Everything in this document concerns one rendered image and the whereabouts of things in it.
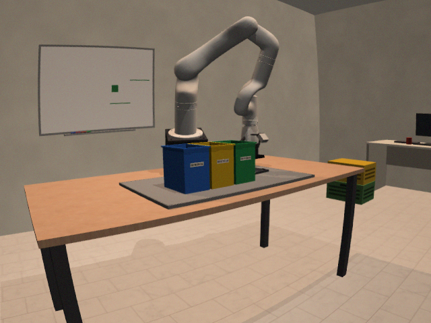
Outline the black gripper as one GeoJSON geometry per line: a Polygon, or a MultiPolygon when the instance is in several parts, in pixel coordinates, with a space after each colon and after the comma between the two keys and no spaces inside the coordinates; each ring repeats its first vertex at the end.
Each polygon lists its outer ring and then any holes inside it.
{"type": "Polygon", "coordinates": [[[251,134],[259,134],[257,125],[254,126],[245,126],[242,127],[241,132],[241,141],[252,141],[257,142],[255,143],[255,154],[259,154],[259,146],[260,146],[260,140],[257,138],[256,135],[251,134]]]}

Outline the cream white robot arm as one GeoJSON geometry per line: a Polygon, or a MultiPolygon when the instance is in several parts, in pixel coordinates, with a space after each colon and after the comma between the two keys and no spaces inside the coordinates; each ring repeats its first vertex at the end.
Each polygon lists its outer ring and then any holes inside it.
{"type": "Polygon", "coordinates": [[[242,124],[245,126],[258,124],[258,101],[254,95],[265,88],[269,81],[279,51],[279,42],[272,33],[258,25],[254,18],[244,17],[175,64],[174,74],[177,79],[174,129],[168,131],[170,137],[196,139],[203,135],[203,131],[197,129],[199,73],[247,38],[261,51],[251,80],[243,85],[237,95],[234,111],[242,116],[242,124]]]}

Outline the green bin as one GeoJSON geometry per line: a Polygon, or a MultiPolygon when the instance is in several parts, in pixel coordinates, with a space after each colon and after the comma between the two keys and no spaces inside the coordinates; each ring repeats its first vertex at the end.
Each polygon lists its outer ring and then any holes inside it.
{"type": "Polygon", "coordinates": [[[212,141],[234,145],[234,184],[255,181],[255,143],[250,141],[212,141]]]}

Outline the yellow open-top bin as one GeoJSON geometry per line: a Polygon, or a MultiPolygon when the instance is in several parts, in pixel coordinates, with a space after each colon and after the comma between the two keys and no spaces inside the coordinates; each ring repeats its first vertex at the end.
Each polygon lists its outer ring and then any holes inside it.
{"type": "Polygon", "coordinates": [[[234,145],[231,143],[202,142],[194,145],[209,148],[209,187],[210,189],[234,185],[234,145]]]}

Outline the blue open-top bin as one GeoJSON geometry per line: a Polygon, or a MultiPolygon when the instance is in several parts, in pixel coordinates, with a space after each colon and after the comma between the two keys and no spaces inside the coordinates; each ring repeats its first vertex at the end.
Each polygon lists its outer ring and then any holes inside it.
{"type": "Polygon", "coordinates": [[[161,147],[163,147],[164,187],[183,194],[210,190],[209,148],[211,146],[178,144],[161,147]]]}

